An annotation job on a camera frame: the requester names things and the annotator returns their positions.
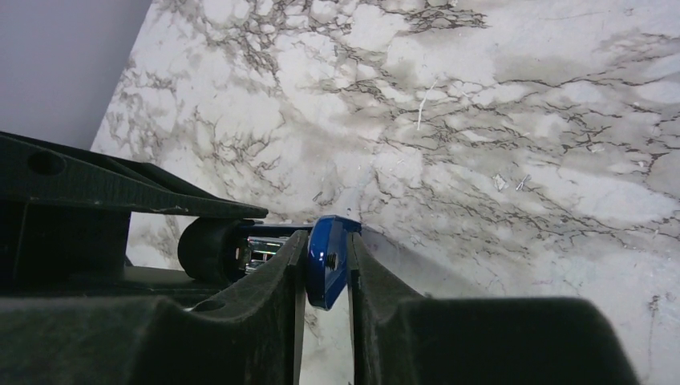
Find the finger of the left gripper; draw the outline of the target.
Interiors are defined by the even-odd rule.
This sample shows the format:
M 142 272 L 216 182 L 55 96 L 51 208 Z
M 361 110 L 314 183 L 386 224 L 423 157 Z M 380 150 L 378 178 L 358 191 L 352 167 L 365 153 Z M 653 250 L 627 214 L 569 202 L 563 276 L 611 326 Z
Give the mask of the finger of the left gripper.
M 2 133 L 2 288 L 120 277 L 133 213 L 243 220 L 267 210 L 153 164 Z

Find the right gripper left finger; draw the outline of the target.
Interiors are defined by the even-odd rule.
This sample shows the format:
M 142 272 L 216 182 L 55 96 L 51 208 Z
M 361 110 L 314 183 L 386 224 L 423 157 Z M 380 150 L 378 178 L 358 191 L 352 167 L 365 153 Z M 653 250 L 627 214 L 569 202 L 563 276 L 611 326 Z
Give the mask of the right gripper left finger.
M 296 384 L 303 257 L 293 233 L 255 272 L 187 310 L 166 297 L 1 302 L 4 384 Z

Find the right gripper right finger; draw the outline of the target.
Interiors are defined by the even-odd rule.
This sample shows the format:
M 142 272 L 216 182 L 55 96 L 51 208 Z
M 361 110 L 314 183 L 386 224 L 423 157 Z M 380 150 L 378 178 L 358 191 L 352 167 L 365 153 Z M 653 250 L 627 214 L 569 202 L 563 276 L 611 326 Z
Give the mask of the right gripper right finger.
M 635 384 L 604 315 L 581 298 L 434 299 L 347 239 L 357 384 Z

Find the blue stapler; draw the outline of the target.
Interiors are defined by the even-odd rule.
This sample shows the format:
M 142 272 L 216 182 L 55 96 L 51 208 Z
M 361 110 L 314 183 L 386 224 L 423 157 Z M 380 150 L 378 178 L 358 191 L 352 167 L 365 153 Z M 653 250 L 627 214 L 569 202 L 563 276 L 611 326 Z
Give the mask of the blue stapler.
M 177 255 L 189 277 L 229 286 L 272 260 L 297 231 L 309 236 L 302 250 L 307 299 L 330 310 L 347 283 L 347 238 L 362 232 L 350 218 L 325 215 L 312 224 L 199 218 L 181 235 Z

